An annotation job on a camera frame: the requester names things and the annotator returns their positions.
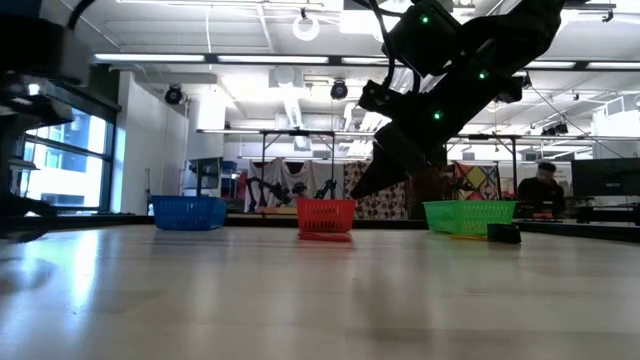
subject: red object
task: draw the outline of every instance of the red object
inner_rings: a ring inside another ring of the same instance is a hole
[[[349,234],[329,235],[329,234],[318,234],[318,233],[307,233],[307,232],[298,233],[298,239],[311,240],[311,241],[331,241],[331,242],[351,242],[352,241],[351,235]]]
[[[300,232],[346,233],[353,228],[355,200],[296,199]]]

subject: window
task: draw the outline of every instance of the window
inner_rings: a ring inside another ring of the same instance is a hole
[[[38,170],[21,178],[22,193],[61,208],[108,209],[113,130],[73,109],[73,122],[28,131],[23,159]]]

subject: table surface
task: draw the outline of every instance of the table surface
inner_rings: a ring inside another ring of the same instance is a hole
[[[0,359],[634,359],[640,247],[426,231],[59,232],[0,256]]]

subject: security camera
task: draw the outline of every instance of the security camera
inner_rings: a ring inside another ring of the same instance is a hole
[[[347,97],[347,94],[349,94],[349,89],[347,89],[347,84],[345,84],[344,80],[336,80],[331,87],[331,98],[342,100]]]
[[[169,85],[169,90],[164,95],[164,100],[169,105],[178,105],[182,101],[184,96],[182,95],[182,86]]]

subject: colorful fabric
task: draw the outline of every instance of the colorful fabric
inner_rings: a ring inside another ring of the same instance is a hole
[[[366,162],[354,162],[344,166],[344,196],[356,186],[362,174],[369,167]],[[399,183],[370,196],[358,200],[356,204],[356,220],[406,220],[405,184]]]
[[[498,167],[475,166],[455,163],[456,178],[473,187],[473,190],[458,190],[459,200],[498,200]]]

